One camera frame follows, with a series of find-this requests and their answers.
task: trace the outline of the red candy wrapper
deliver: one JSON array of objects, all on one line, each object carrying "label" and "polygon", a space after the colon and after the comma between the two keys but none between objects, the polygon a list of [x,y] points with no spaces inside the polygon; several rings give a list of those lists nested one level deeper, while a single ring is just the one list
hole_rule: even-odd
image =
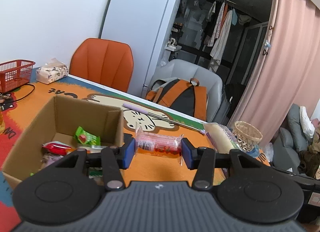
[{"label": "red candy wrapper", "polygon": [[47,149],[48,152],[57,154],[57,155],[66,155],[72,147],[61,143],[59,141],[52,141],[42,145],[43,148]]},{"label": "red candy wrapper", "polygon": [[181,136],[159,135],[136,128],[136,152],[166,158],[177,158],[182,164]]}]

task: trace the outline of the purple handle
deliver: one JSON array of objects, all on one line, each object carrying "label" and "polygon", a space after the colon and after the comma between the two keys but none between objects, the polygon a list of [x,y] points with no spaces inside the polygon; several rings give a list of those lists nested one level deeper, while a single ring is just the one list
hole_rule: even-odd
[{"label": "purple handle", "polygon": [[123,103],[122,106],[125,107],[125,108],[127,108],[127,109],[131,109],[131,110],[140,112],[140,113],[142,113],[142,114],[146,114],[146,115],[148,114],[148,111],[143,110],[143,109],[138,108],[138,107],[135,107],[135,106],[132,106],[132,105],[127,104],[127,103]]}]

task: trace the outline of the orange chair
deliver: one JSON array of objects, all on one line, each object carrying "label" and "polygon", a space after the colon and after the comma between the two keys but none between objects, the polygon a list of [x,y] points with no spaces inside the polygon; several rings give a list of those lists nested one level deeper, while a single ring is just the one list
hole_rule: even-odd
[{"label": "orange chair", "polygon": [[88,38],[75,51],[70,74],[127,92],[133,72],[130,46],[110,40]]}]

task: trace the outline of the bamboo basket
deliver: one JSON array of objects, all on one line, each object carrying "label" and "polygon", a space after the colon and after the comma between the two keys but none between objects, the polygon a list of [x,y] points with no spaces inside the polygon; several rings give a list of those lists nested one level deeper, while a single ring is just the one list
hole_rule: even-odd
[{"label": "bamboo basket", "polygon": [[233,135],[244,152],[250,152],[262,140],[261,132],[244,121],[234,123]]}]

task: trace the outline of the chair backrest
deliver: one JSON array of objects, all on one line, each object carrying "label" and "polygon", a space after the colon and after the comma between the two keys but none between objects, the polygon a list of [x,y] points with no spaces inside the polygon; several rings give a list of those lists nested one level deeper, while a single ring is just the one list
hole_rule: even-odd
[{"label": "chair backrest", "polygon": [[153,83],[158,79],[166,79],[170,77],[177,77],[187,81],[189,81],[191,78],[196,78],[199,80],[200,86],[207,88],[207,121],[211,122],[221,103],[221,78],[206,68],[184,60],[174,59],[168,62],[165,66],[156,68],[156,71],[151,79],[149,89],[151,89]]},{"label": "chair backrest", "polygon": [[70,74],[126,92],[133,72],[130,46],[88,38],[75,51]]}]

